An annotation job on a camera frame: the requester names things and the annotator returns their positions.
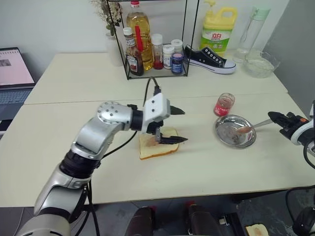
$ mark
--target green cap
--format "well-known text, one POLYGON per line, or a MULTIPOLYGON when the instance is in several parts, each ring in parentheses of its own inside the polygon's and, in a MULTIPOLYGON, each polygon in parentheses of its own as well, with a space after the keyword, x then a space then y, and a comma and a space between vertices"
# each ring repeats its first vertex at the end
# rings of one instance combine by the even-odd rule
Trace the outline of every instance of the green cap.
POLYGON ((270 8, 259 8, 254 6, 252 8, 252 18, 256 21, 265 21, 269 11, 270 8))

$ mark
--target metal plate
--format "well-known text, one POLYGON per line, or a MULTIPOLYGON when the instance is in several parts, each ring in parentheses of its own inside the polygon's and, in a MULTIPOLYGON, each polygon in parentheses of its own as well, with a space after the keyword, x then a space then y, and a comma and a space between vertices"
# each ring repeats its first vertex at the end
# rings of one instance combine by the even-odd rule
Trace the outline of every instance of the metal plate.
POLYGON ((242 117, 227 115, 217 119, 215 129, 219 139, 226 145, 235 148, 246 148, 255 142, 256 132, 253 129, 247 134, 237 133, 236 130, 243 126, 252 127, 252 124, 242 117))

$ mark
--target bottle label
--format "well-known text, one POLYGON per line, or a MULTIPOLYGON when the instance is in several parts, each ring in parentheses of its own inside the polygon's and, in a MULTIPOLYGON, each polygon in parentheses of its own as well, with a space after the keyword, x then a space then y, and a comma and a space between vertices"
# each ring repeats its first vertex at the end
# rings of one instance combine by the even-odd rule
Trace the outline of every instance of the bottle label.
POLYGON ((224 52, 232 30, 203 29, 200 48, 209 47, 215 52, 224 52))
POLYGON ((183 71, 182 64, 172 64, 172 72, 174 73, 181 73, 183 71))
POLYGON ((136 45, 136 43, 135 43, 135 41, 134 41, 134 38, 132 38, 132 39, 126 39, 126 45, 127 45, 127 46, 136 45))
POLYGON ((127 56, 127 60, 129 62, 130 70, 133 72, 138 72, 137 59, 132 56, 127 56))
POLYGON ((165 68, 172 68, 172 60, 171 60, 171 57, 168 57, 168 56, 164 56, 163 57, 163 64, 164 64, 164 67, 165 68))

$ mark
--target glass bottle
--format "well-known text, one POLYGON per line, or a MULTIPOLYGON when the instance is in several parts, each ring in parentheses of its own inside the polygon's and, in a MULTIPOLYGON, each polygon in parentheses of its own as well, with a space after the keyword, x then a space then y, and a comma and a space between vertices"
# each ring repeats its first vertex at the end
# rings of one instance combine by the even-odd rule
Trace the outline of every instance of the glass bottle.
POLYGON ((155 33, 151 37, 153 50, 153 68, 156 70, 163 69, 163 36, 155 33))
POLYGON ((165 69, 172 69, 172 55, 174 52, 174 46, 170 44, 163 45, 163 64, 165 69))
POLYGON ((130 66, 130 72, 134 75, 141 76, 144 73, 141 53, 136 47, 132 29, 124 28, 124 36, 126 38, 126 58, 130 66))
POLYGON ((223 93, 218 98, 216 106, 214 108, 214 113, 219 116, 226 116, 235 102, 235 97, 231 93, 223 93))
POLYGON ((172 55, 172 73, 174 75, 180 75, 183 72, 183 59, 182 53, 174 53, 172 55))
POLYGON ((153 55, 149 19, 140 9, 139 1, 131 1, 130 3, 131 11, 127 15, 127 26, 131 27, 133 37, 137 39, 136 44, 142 55, 144 69, 150 70, 153 67, 153 55))
POLYGON ((252 49, 269 11, 270 9, 253 8, 248 25, 241 37, 240 45, 233 55, 235 62, 244 62, 245 56, 252 49))

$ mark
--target floor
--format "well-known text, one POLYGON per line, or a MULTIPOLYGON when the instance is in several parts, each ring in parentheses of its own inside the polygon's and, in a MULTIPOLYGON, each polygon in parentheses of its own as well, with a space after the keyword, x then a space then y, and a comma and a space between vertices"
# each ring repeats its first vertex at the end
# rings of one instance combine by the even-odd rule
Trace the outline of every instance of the floor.
MULTIPOLYGON (((193 198, 163 199, 138 201, 97 206, 97 217, 102 236, 123 236, 133 214, 143 206, 155 206, 158 230, 154 236, 186 235, 182 219, 185 203, 194 201, 206 207, 215 217, 224 213, 237 212, 243 226, 264 224, 271 236, 294 236, 292 221, 285 205, 285 192, 279 192, 262 197, 245 200, 239 204, 231 201, 228 195, 205 196, 193 198)), ((289 207, 296 216, 304 207, 314 205, 314 190, 299 190, 292 192, 289 197, 289 207)), ((0 235, 13 236, 17 228, 21 207, 0 208, 0 235)), ((71 224, 71 235, 75 235, 84 218, 85 212, 71 224)), ((32 207, 25 207, 21 225, 32 217, 32 207)), ((221 226, 225 236, 232 236, 228 226, 221 226)), ((81 236, 95 235, 94 223, 90 215, 81 236)))

